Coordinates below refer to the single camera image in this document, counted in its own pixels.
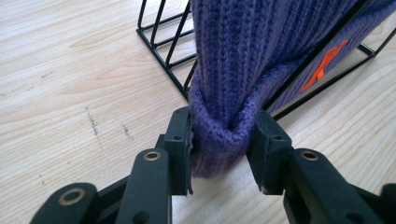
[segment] wooden table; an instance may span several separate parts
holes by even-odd
[[[148,3],[153,16],[157,3]],[[184,1],[169,1],[170,14]],[[0,223],[27,223],[53,191],[102,189],[131,171],[186,101],[135,32],[141,1],[0,3]],[[396,14],[365,42],[378,45]],[[280,121],[295,147],[324,153],[347,181],[396,182],[396,40],[363,68]],[[287,222],[246,160],[193,179],[175,223]]]

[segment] orange logo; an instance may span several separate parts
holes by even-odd
[[[309,79],[308,83],[306,83],[305,86],[303,86],[301,91],[308,90],[308,88],[314,85],[315,81],[319,81],[324,77],[324,68],[332,61],[332,59],[335,58],[335,56],[337,56],[337,54],[346,44],[347,44],[347,40],[344,40],[344,42],[341,43],[339,46],[329,49],[329,51],[326,52],[326,55],[324,56],[322,62],[318,66],[314,75],[311,77],[311,79]]]

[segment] purple knitted fabric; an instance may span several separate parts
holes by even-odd
[[[190,110],[195,132],[192,174],[225,174],[245,155],[257,111],[357,0],[191,0],[197,67]],[[395,10],[373,0],[287,89],[270,112],[302,93],[325,53],[347,44],[333,68]]]

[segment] scratch mark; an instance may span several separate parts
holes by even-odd
[[[96,140],[98,141],[99,147],[100,147],[101,149],[103,149],[103,145],[102,145],[102,143],[101,143],[101,141],[100,141],[100,139],[99,139],[99,135],[98,135],[98,134],[99,134],[99,131],[98,131],[98,129],[97,129],[98,122],[97,122],[96,120],[93,119],[93,117],[91,116],[90,112],[87,112],[87,114],[88,114],[88,119],[90,120],[92,129],[93,129],[93,133],[95,134]]]
[[[90,119],[90,123],[91,123],[92,129],[93,129],[93,132],[95,133],[95,136],[97,136],[99,134],[99,132],[96,128],[96,126],[98,125],[98,122],[96,122],[96,120],[94,120],[92,118],[90,113],[88,113],[88,119]]]
[[[132,138],[132,136],[129,134],[129,129],[128,129],[125,125],[122,125],[122,127],[123,127],[124,133],[125,133],[125,135],[128,137],[128,139],[129,139],[129,140],[134,140],[134,139]]]
[[[49,72],[49,73],[47,73],[46,75],[44,75],[44,76],[42,76],[41,78],[46,78],[46,77],[48,77],[49,75],[52,75],[52,74],[54,74],[55,72]]]

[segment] wire file organizer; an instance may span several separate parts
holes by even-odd
[[[359,13],[359,11],[365,6],[365,4],[369,2],[369,0],[362,0],[358,1],[349,11],[348,13],[342,18],[337,24],[330,30],[325,38],[321,40],[318,46],[308,55],[308,57],[303,61],[303,63],[295,70],[293,74],[290,75],[288,80],[279,88],[279,90],[270,98],[270,100],[262,107],[264,110],[267,110],[271,107],[271,105],[279,99],[282,93],[290,87],[290,85],[299,77],[300,74],[303,73],[305,68],[311,64],[318,55],[327,47],[327,45],[336,37],[336,35],[343,30],[343,28]],[[186,24],[186,20],[191,15],[191,6],[190,1],[187,2],[184,11],[182,13],[172,15],[167,17],[166,19],[162,19],[162,15],[165,9],[166,0],[161,0],[159,5],[159,9],[156,12],[155,22],[149,25],[142,25],[143,17],[145,14],[147,0],[143,0],[142,6],[140,8],[139,18],[137,22],[137,33],[142,38],[144,43],[147,45],[151,53],[155,56],[157,61],[163,67],[163,70],[166,74],[172,79],[180,93],[184,96],[186,100],[188,100],[189,95],[189,85],[191,82],[191,78],[194,74],[194,70],[196,67],[196,53],[188,54],[187,56],[182,57],[174,62],[172,62],[175,49],[177,47],[177,42],[184,38],[193,39],[193,29],[188,29],[187,31],[183,31],[183,28]],[[165,38],[164,40],[158,41],[158,31],[163,27],[166,27],[168,24],[173,23],[176,24],[177,30],[175,35]],[[312,99],[315,95],[319,94],[320,92],[329,88],[333,83],[337,82],[341,78],[345,77],[346,75],[350,74],[351,72],[355,71],[365,63],[369,62],[373,58],[375,58],[381,50],[388,44],[388,42],[396,35],[396,27],[393,31],[386,37],[386,39],[381,43],[381,45],[377,49],[371,49],[370,47],[366,46],[363,43],[360,43],[358,49],[363,52],[366,56],[358,61],[350,65],[346,70],[343,72],[333,76],[329,80],[320,85],[316,85],[312,91],[308,92],[307,94],[303,95],[302,97],[297,97],[295,101],[288,104],[287,106],[283,106],[281,109],[278,109],[275,113],[273,113],[274,119],[281,119],[285,117],[289,112],[296,109],[300,105],[304,104],[308,100]],[[169,46],[170,48],[167,52],[165,52],[165,56],[163,57],[160,52],[159,48],[164,46]],[[180,67],[186,63],[193,63],[189,74],[187,75],[186,80],[182,84],[179,78],[175,75],[175,69]]]

